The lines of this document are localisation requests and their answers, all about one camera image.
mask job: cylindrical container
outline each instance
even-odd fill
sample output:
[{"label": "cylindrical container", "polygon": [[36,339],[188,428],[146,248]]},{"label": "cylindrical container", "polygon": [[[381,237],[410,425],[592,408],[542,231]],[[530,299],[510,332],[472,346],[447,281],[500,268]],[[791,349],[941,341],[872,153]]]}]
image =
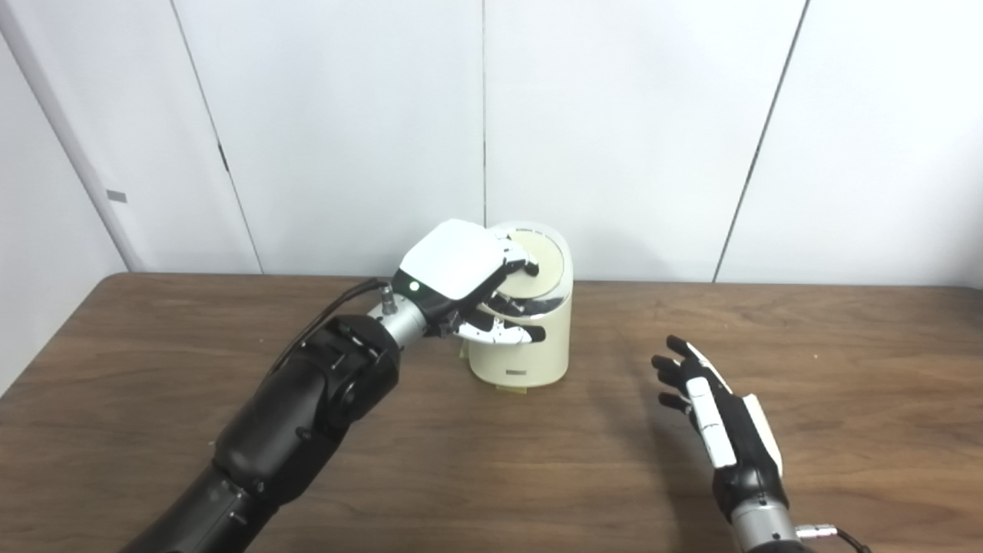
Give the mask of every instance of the cylindrical container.
[{"label": "cylindrical container", "polygon": [[493,228],[507,230],[540,264],[537,276],[524,271],[510,275],[495,298],[480,309],[519,325],[535,325],[547,337],[518,345],[469,344],[471,370],[497,386],[533,388],[559,380],[570,355],[570,311],[573,301],[573,262],[570,248],[555,230],[543,224],[511,221]]}]

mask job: black cable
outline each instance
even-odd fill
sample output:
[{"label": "black cable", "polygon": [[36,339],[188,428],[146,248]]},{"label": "black cable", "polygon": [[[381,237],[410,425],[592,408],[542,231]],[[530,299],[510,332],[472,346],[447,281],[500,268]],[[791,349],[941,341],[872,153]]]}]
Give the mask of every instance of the black cable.
[{"label": "black cable", "polygon": [[343,304],[347,303],[348,301],[350,301],[355,297],[358,297],[367,292],[371,292],[373,290],[378,290],[379,288],[382,288],[387,284],[388,282],[384,280],[379,280],[377,278],[369,278],[368,280],[359,282],[358,284],[355,284],[351,288],[348,288],[347,290],[342,292],[340,296],[338,296],[334,301],[329,303],[327,307],[325,307],[320,313],[318,313],[318,315],[314,317],[314,319],[311,320],[304,327],[304,329],[294,337],[294,339],[290,340],[290,343],[283,349],[283,351],[280,352],[280,354],[276,357],[276,360],[273,361],[273,365],[269,368],[268,374],[272,374],[277,370],[279,370],[280,367],[282,367],[283,364],[286,362],[287,357],[290,356],[290,353],[292,353],[294,349],[297,348],[298,345],[311,339],[311,336],[313,336],[314,333],[319,331],[321,327],[323,327],[324,324],[327,323],[328,318],[331,316],[332,313],[334,313],[336,309],[338,309]]},{"label": "black cable", "polygon": [[851,546],[853,546],[853,549],[855,549],[857,551],[857,553],[871,553],[870,547],[867,547],[866,545],[860,543],[860,541],[857,540],[855,537],[853,537],[852,535],[844,532],[843,530],[841,530],[839,528],[837,528],[837,535],[843,541],[845,541],[846,543],[849,543]]}]

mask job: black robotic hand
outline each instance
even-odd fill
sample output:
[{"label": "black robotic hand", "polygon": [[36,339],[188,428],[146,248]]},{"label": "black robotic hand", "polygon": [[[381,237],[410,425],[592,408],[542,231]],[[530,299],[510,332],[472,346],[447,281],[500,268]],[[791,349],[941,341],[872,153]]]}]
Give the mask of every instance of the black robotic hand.
[{"label": "black robotic hand", "polygon": [[680,395],[663,393],[659,401],[687,414],[703,438],[715,470],[714,497],[723,515],[733,523],[737,508],[749,500],[787,509],[781,454],[757,398],[735,396],[713,363],[688,341],[669,336],[665,343],[682,355],[682,361],[656,355],[652,365],[659,380]]},{"label": "black robotic hand", "polygon": [[714,466],[717,506],[733,526],[741,551],[809,552],[801,539],[837,535],[860,553],[870,549],[828,524],[794,526],[781,486],[781,453],[758,399],[736,396],[699,349],[675,336],[665,340],[682,360],[656,355],[659,380],[679,390],[659,403],[682,411],[700,433]]}]

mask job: robotic hand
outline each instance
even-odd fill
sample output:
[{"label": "robotic hand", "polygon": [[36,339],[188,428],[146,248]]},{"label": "robotic hand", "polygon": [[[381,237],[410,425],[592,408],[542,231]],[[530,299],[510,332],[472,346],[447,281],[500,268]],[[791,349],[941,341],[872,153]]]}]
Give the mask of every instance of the robotic hand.
[{"label": "robotic hand", "polygon": [[[348,427],[399,380],[401,351],[422,337],[489,343],[545,339],[477,311],[516,271],[539,265],[497,231],[442,223],[406,254],[389,283],[371,279],[332,302],[284,349],[215,441],[211,463],[123,553],[240,553],[281,505],[300,497]],[[368,315],[332,313],[380,289]]]},{"label": "robotic hand", "polygon": [[794,526],[781,486],[781,452],[758,399],[740,398],[700,351],[669,336],[682,361],[656,355],[659,380],[679,390],[659,394],[659,403],[682,411],[700,433],[714,467],[717,506],[733,527],[742,552],[802,553],[803,539],[838,535],[858,553],[870,549],[829,524]]}]

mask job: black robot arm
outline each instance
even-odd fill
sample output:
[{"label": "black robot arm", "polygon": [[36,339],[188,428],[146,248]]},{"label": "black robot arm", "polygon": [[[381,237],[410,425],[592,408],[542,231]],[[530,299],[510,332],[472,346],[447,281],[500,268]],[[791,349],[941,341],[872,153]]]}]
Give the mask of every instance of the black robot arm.
[{"label": "black robot arm", "polygon": [[[392,284],[371,279],[353,287],[291,341],[222,430],[211,463],[122,552],[245,551],[280,506],[307,490],[348,427],[396,386],[404,347],[470,328],[479,303],[509,273],[536,268],[518,244],[479,225],[438,226],[410,250]],[[369,315],[333,316],[376,289],[382,301]],[[516,341],[543,339],[537,329],[514,333]]]}]

